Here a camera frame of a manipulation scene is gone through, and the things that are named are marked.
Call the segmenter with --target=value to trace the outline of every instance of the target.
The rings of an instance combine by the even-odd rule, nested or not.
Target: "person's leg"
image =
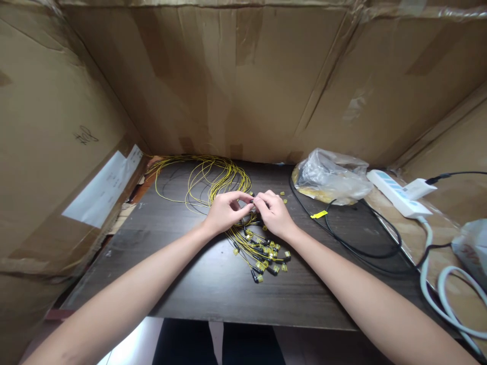
[[[217,365],[208,322],[165,318],[152,365]]]
[[[223,365],[286,365],[272,326],[223,324]]]

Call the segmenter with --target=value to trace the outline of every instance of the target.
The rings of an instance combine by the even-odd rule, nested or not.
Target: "white plastic bag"
[[[465,224],[451,248],[479,285],[487,290],[487,219]]]
[[[313,150],[296,165],[292,179],[300,193],[325,203],[351,205],[365,197],[373,184],[365,177],[368,163],[358,158]]]

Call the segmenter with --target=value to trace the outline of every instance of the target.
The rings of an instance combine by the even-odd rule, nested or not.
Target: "left hand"
[[[237,199],[247,205],[240,208]],[[218,194],[208,212],[203,225],[215,234],[223,233],[230,229],[235,223],[250,213],[254,207],[250,201],[253,197],[241,191]]]

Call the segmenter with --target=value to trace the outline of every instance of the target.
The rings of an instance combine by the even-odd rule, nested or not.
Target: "dark wooden table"
[[[395,277],[369,269],[306,215],[289,187],[292,166],[245,162],[238,164],[250,175],[254,193],[268,189],[276,193],[284,191],[291,216],[301,228],[327,247],[373,273],[438,321],[436,314],[423,299],[418,275]],[[194,167],[194,164],[185,163],[166,168],[159,177],[159,192],[163,191],[165,196],[172,199],[183,200],[189,172]],[[301,195],[300,198],[314,213],[326,207],[324,203],[306,196]],[[181,237],[203,218],[204,215],[190,212],[182,203],[159,197],[152,185],[62,308],[80,308],[128,269]],[[333,206],[329,212],[329,220],[337,234],[362,250],[384,253],[396,245],[377,218],[362,204],[353,207]],[[247,264],[233,254],[233,247],[224,236],[217,237],[176,279],[151,315],[356,330],[356,325],[338,300],[310,267],[288,244],[282,242],[282,246],[282,250],[289,249],[292,253],[293,258],[288,264],[289,272],[280,272],[277,277],[266,273],[264,282],[255,284]],[[388,270],[404,270],[410,267],[402,254],[376,262]]]

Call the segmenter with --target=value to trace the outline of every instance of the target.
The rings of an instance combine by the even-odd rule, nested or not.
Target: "power strip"
[[[371,170],[367,178],[391,201],[394,207],[406,218],[432,215],[424,205],[409,200],[404,189],[389,175],[380,170]]]

